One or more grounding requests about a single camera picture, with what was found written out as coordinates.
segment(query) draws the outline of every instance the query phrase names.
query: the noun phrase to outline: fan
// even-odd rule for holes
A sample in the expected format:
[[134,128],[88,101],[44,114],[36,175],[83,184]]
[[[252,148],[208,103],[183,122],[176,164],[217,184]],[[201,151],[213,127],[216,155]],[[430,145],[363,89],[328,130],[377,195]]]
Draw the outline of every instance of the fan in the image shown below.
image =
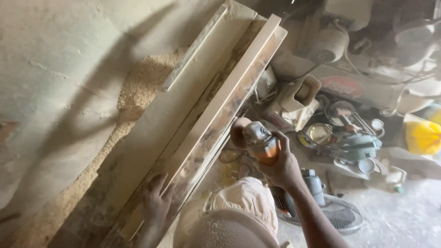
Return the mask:
[[[340,234],[349,235],[360,230],[363,216],[354,205],[338,197],[323,194],[323,186],[313,169],[302,169],[302,176],[315,201]],[[270,187],[270,189],[278,209],[278,218],[294,225],[301,225],[291,196],[280,187]]]

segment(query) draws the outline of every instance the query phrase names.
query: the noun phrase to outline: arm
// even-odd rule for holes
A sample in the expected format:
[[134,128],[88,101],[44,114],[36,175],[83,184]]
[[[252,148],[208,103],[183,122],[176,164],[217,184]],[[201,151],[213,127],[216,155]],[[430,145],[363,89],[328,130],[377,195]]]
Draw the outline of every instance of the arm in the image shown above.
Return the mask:
[[174,187],[168,187],[161,196],[160,190],[166,178],[167,174],[159,174],[142,184],[144,223],[135,247],[156,248],[167,231],[164,228],[167,216],[174,211],[174,207],[170,207]]
[[279,159],[273,166],[257,164],[257,169],[293,198],[308,247],[347,248],[303,181],[297,159],[289,150],[288,137],[281,132],[273,134],[280,140]]

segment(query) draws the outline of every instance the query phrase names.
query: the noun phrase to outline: sawdust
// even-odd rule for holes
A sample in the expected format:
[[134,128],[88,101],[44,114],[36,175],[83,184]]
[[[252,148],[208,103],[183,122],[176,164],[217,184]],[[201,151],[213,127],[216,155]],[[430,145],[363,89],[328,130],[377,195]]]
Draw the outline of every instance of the sawdust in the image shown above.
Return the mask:
[[177,62],[177,52],[170,55],[146,56],[132,69],[124,82],[118,100],[117,107],[120,114],[117,125],[96,158],[75,182],[8,235],[0,243],[1,247],[47,247],[49,241],[97,177],[97,170],[101,163],[114,145],[129,133],[144,109],[155,98],[161,84],[167,79]]

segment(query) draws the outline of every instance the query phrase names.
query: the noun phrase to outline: plastic bag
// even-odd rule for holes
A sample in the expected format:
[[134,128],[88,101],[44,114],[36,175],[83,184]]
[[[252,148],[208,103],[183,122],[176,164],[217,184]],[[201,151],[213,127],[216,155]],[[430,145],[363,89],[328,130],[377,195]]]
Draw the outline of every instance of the plastic bag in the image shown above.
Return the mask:
[[437,154],[441,148],[441,126],[431,121],[406,122],[406,143],[411,153]]

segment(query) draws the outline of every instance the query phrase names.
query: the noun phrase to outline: tin can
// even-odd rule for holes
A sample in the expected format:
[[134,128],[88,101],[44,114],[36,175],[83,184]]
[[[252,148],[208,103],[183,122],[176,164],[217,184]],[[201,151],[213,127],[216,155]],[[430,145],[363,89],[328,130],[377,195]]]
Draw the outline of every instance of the tin can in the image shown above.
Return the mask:
[[323,123],[315,123],[299,131],[297,138],[302,145],[309,148],[325,146],[331,142],[332,127]]

